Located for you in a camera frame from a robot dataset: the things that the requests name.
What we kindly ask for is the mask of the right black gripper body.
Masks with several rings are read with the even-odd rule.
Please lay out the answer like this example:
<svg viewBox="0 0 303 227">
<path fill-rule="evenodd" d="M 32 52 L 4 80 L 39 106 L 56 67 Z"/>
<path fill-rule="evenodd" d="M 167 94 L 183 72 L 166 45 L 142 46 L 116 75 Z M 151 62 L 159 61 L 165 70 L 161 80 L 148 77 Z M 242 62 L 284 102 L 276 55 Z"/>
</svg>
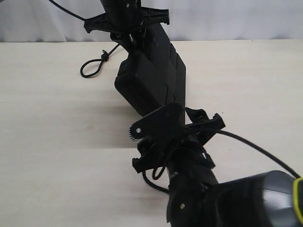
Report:
<svg viewBox="0 0 303 227">
<path fill-rule="evenodd" d="M 193 149 L 194 146 L 204 146 L 216 133 L 225 127 L 219 114 L 208 118 L 203 109 L 184 108 L 181 117 L 185 130 L 182 135 L 170 141 L 157 142 L 151 137 L 137 140 L 137 149 L 141 156 L 132 160 L 133 168 L 141 173 L 151 169 L 166 166 L 172 153 L 179 148 Z"/>
</svg>

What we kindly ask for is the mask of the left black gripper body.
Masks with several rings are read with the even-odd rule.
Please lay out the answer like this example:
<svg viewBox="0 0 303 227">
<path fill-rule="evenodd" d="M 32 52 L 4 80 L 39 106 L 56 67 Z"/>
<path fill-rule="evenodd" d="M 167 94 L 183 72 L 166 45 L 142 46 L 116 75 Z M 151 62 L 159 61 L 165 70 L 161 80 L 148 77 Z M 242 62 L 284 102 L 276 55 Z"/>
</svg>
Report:
<svg viewBox="0 0 303 227">
<path fill-rule="evenodd" d="M 140 0 L 102 0 L 104 13 L 85 19 L 87 33 L 102 31 L 111 40 L 139 32 L 154 24 L 169 24 L 169 10 L 143 7 Z"/>
</svg>

